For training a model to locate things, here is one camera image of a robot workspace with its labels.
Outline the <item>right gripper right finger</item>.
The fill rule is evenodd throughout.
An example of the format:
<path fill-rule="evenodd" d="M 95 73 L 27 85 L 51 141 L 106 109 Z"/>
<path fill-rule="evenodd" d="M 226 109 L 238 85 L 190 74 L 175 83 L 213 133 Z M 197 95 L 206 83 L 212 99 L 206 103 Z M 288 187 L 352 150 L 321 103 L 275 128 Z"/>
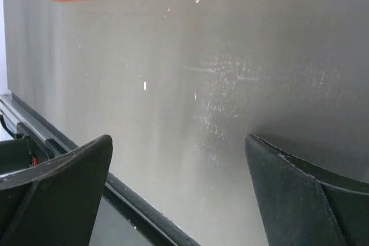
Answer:
<path fill-rule="evenodd" d="M 368 184 L 249 134 L 245 153 L 269 245 L 368 245 Z"/>

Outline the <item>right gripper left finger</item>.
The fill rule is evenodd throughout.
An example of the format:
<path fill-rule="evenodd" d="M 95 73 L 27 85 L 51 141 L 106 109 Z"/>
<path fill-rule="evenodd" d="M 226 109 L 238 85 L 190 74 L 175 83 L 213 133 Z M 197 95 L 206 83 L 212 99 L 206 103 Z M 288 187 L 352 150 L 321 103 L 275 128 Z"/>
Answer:
<path fill-rule="evenodd" d="M 88 245 L 112 152 L 102 135 L 1 178 L 1 245 Z"/>

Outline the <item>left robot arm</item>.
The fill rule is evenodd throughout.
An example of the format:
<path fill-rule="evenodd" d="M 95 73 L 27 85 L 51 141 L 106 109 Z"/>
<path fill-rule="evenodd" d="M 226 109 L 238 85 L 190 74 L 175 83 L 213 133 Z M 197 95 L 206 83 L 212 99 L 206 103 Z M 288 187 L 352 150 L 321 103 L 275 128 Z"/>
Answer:
<path fill-rule="evenodd" d="M 32 150 L 27 139 L 1 141 L 1 175 L 32 166 Z"/>

